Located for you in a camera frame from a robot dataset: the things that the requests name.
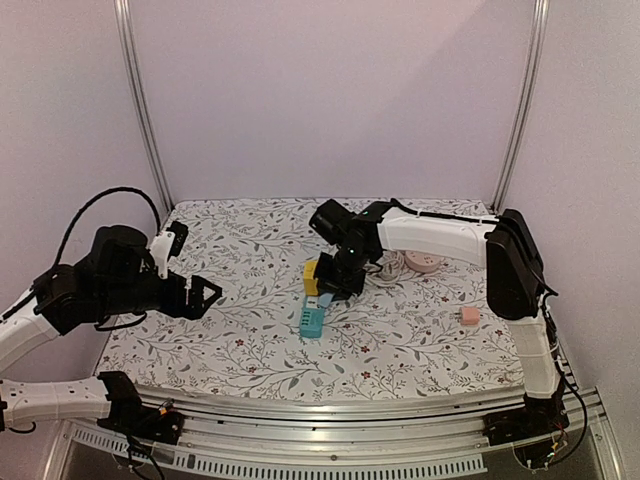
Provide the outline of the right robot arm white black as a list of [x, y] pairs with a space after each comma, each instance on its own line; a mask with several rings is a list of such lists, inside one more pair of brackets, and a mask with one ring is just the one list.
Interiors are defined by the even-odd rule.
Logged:
[[337, 300], [361, 294], [366, 265], [385, 252], [414, 251], [484, 269], [488, 307], [509, 322], [523, 367], [525, 407], [517, 427], [537, 436], [554, 422], [564, 393], [547, 308], [556, 292], [544, 279], [543, 260], [519, 211], [464, 217], [417, 211], [391, 199], [355, 213], [330, 199], [315, 210], [309, 225], [336, 249], [320, 255], [314, 277], [320, 291]]

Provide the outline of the yellow cube socket adapter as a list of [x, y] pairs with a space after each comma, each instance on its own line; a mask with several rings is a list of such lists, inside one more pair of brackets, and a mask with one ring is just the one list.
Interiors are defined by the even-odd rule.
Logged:
[[318, 279], [315, 277], [317, 260], [309, 260], [305, 263], [303, 270], [303, 286], [306, 296], [317, 297], [320, 295]]

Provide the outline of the blue charger cube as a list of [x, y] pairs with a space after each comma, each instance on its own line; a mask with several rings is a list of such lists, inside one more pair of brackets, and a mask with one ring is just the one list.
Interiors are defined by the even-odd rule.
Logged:
[[330, 292], [326, 292], [319, 295], [317, 298], [318, 307], [322, 309], [327, 309], [331, 305], [333, 298], [334, 298], [334, 294]]

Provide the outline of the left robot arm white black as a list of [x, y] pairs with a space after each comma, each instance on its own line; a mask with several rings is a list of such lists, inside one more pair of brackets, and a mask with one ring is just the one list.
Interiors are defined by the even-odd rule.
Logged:
[[[153, 240], [129, 226], [99, 228], [84, 258], [52, 267], [3, 313], [1, 367], [7, 369], [84, 324], [107, 332], [112, 318], [133, 315], [142, 323], [150, 311], [201, 319], [222, 289], [200, 276], [186, 279], [169, 269], [169, 259], [179, 255], [187, 234], [180, 222]], [[185, 421], [172, 401], [144, 405], [121, 371], [66, 382], [2, 381], [3, 430], [61, 419], [94, 419], [103, 429], [166, 444], [177, 443]]]

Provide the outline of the pink charger cube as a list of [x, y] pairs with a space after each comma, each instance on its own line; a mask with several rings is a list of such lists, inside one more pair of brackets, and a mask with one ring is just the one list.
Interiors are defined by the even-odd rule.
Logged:
[[457, 319], [460, 325], [478, 326], [481, 321], [481, 312], [476, 307], [461, 307]]

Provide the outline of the teal power strip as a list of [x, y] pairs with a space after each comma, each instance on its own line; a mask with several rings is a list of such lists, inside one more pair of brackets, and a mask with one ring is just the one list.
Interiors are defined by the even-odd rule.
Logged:
[[325, 309], [318, 303], [319, 298], [306, 296], [299, 319], [299, 334], [303, 338], [317, 339], [322, 336]]

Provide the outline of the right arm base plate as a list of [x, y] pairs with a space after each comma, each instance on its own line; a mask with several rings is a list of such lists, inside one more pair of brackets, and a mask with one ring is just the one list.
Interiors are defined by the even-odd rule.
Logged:
[[535, 400], [522, 407], [489, 413], [482, 421], [482, 435], [491, 446], [548, 435], [569, 426], [564, 405], [551, 400]]

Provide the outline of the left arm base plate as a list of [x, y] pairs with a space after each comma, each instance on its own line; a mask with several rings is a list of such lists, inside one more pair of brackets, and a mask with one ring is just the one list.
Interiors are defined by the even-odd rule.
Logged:
[[98, 419], [100, 428], [136, 439], [177, 445], [185, 416], [174, 408], [174, 400], [166, 399], [159, 406], [146, 406], [140, 399], [111, 403], [109, 415]]

